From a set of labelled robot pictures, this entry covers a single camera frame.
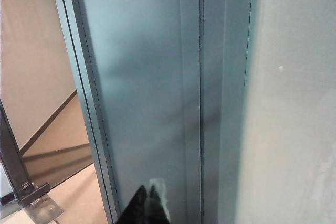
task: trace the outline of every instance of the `metal plate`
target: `metal plate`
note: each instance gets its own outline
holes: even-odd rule
[[[25,207],[25,211],[35,224],[48,224],[64,212],[47,194]]]

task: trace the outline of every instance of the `beige wall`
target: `beige wall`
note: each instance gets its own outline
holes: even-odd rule
[[[19,147],[74,90],[55,0],[1,0],[1,100]]]

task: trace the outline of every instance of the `elevator door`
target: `elevator door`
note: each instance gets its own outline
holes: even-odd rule
[[[163,178],[172,223],[200,218],[199,0],[79,0],[118,203]]]

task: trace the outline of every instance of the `metal bracket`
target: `metal bracket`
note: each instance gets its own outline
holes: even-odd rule
[[[23,207],[27,206],[29,203],[33,202],[34,200],[38,199],[39,197],[43,196],[50,192],[50,185],[48,183],[43,184],[42,186],[35,188],[31,193],[24,196],[23,198],[19,199],[19,204]]]

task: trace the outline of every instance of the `white wall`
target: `white wall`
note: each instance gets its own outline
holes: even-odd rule
[[[253,0],[237,223],[336,223],[336,0]]]
[[[2,163],[0,163],[0,197],[3,197],[9,193],[11,193],[12,187],[9,183],[9,180],[7,178],[7,175],[5,173],[5,170],[2,166]]]
[[[1,0],[1,100],[19,147],[75,90],[55,0]]]

